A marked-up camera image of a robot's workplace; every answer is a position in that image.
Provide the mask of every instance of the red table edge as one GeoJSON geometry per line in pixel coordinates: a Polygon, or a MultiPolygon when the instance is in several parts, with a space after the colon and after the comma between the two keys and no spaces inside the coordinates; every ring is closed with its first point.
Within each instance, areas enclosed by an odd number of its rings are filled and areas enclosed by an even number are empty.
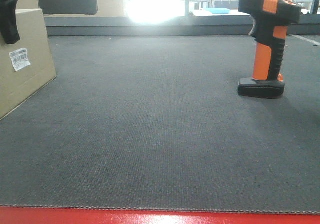
{"type": "Polygon", "coordinates": [[[0,206],[1,224],[320,224],[319,214],[0,206]]]}

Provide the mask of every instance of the white label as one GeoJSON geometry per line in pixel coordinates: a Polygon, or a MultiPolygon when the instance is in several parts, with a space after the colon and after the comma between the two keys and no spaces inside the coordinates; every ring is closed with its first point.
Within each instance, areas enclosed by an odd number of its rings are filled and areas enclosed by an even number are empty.
{"type": "Polygon", "coordinates": [[[28,59],[28,52],[26,48],[21,48],[19,50],[10,52],[10,58],[16,72],[31,65],[28,59]]]}

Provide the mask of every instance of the handheld barcode scanner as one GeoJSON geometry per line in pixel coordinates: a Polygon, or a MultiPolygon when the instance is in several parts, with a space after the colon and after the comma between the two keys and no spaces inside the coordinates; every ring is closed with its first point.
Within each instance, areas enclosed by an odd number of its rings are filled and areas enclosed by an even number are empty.
{"type": "Polygon", "coordinates": [[[7,44],[20,40],[16,22],[17,3],[18,0],[0,0],[0,30],[7,44]]]}
{"type": "Polygon", "coordinates": [[[298,23],[301,7],[293,0],[239,0],[239,12],[254,19],[250,34],[257,42],[252,78],[241,79],[241,96],[274,99],[281,96],[285,83],[280,74],[287,30],[298,23]]]}

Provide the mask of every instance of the bright light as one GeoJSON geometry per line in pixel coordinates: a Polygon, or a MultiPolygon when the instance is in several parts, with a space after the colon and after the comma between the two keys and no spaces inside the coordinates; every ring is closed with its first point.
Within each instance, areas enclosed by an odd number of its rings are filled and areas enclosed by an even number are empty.
{"type": "Polygon", "coordinates": [[[183,0],[130,0],[128,16],[137,23],[156,24],[185,15],[183,0]]]}

